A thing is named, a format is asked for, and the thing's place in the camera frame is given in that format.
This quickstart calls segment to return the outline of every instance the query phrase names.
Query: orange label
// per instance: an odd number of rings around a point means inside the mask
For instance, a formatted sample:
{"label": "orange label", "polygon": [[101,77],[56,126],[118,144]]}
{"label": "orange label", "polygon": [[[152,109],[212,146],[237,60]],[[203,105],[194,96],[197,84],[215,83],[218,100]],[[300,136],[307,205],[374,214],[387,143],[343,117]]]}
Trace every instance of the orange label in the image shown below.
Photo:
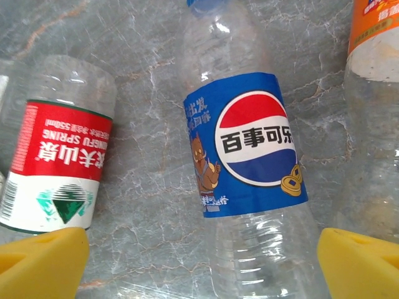
{"label": "orange label", "polygon": [[399,0],[355,0],[349,54],[360,44],[399,26]]}

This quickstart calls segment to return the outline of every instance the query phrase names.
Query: pepsi logo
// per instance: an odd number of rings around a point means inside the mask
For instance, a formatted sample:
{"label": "pepsi logo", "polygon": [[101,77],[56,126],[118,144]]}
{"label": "pepsi logo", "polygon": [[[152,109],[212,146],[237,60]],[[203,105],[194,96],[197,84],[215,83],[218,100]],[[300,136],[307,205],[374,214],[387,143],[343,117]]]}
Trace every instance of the pepsi logo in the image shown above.
{"label": "pepsi logo", "polygon": [[224,167],[255,186],[280,185],[297,164],[286,111],[269,92],[248,92],[231,100],[216,124],[215,144]]}

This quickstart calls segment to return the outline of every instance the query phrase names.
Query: gray marble countertop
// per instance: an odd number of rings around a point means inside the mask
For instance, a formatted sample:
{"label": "gray marble countertop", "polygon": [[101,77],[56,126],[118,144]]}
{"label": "gray marble countertop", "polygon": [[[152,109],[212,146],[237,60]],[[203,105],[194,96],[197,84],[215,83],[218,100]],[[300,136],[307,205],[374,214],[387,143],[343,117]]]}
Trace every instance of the gray marble countertop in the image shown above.
{"label": "gray marble countertop", "polygon": [[[311,208],[323,228],[352,151],[342,96],[352,3],[245,3],[271,41]],[[175,70],[184,9],[185,0],[0,0],[0,58],[34,65],[67,54],[110,72],[118,85],[77,298],[214,296]],[[10,153],[1,153],[4,168]],[[1,242],[18,237],[1,231]]]}

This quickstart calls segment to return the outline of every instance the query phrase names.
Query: pepsi bottle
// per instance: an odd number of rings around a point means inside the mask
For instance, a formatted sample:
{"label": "pepsi bottle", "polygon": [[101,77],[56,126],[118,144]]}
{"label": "pepsi bottle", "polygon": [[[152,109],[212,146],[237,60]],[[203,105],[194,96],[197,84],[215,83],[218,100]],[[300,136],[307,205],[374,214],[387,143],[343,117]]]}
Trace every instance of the pepsi bottle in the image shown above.
{"label": "pepsi bottle", "polygon": [[188,0],[176,64],[219,298],[328,298],[277,78],[237,0]]}

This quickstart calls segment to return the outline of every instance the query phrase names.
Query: barcode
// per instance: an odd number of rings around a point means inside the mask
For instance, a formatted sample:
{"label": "barcode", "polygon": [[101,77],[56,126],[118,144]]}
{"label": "barcode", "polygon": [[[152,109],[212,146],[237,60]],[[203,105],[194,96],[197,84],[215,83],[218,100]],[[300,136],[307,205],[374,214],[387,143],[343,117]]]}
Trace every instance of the barcode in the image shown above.
{"label": "barcode", "polygon": [[17,196],[18,186],[16,183],[8,181],[4,188],[4,196],[0,207],[0,217],[10,219],[12,209],[14,208],[15,197]]}

